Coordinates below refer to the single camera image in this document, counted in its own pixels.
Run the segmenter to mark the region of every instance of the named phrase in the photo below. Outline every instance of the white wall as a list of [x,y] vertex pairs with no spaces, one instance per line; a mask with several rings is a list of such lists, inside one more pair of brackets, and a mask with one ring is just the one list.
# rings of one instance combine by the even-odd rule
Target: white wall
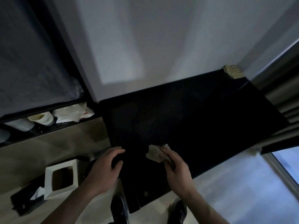
[[47,0],[95,100],[238,64],[252,79],[299,35],[298,0]]

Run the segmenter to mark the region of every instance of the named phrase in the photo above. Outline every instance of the sneaker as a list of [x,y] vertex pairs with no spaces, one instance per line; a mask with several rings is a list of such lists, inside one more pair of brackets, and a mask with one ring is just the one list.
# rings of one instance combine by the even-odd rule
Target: sneaker
[[125,210],[125,203],[120,196],[114,196],[110,209],[115,224],[128,224],[128,217]]
[[187,206],[182,200],[173,203],[169,208],[167,224],[182,224],[187,216]]

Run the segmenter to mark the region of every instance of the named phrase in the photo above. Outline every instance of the black tabletop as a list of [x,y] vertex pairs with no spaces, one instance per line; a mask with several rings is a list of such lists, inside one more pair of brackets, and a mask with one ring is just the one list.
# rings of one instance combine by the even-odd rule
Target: black tabletop
[[192,177],[211,169],[288,122],[245,77],[222,69],[100,102],[112,146],[126,149],[121,181],[130,213],[170,189],[148,146],[168,144]]

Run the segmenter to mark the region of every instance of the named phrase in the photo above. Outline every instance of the hand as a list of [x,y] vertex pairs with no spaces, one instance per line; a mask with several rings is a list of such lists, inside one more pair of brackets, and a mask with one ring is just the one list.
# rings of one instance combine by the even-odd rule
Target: hand
[[175,170],[173,170],[167,161],[164,162],[167,181],[171,190],[181,199],[186,199],[191,194],[196,193],[197,190],[193,184],[188,165],[175,151],[166,149],[162,149],[162,151],[169,155],[176,165]]
[[115,167],[111,168],[111,162],[117,154],[125,152],[121,147],[108,149],[92,166],[92,169],[81,188],[92,198],[106,192],[116,182],[119,172],[123,166],[123,161],[119,161]]

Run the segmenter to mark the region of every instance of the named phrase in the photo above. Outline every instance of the forearm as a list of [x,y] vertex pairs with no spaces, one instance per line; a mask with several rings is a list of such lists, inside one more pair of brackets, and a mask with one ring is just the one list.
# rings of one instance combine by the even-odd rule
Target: forearm
[[182,198],[192,214],[200,224],[228,224],[228,222],[215,211],[205,199],[198,193],[193,192]]
[[92,200],[84,184],[75,189],[41,224],[73,224]]

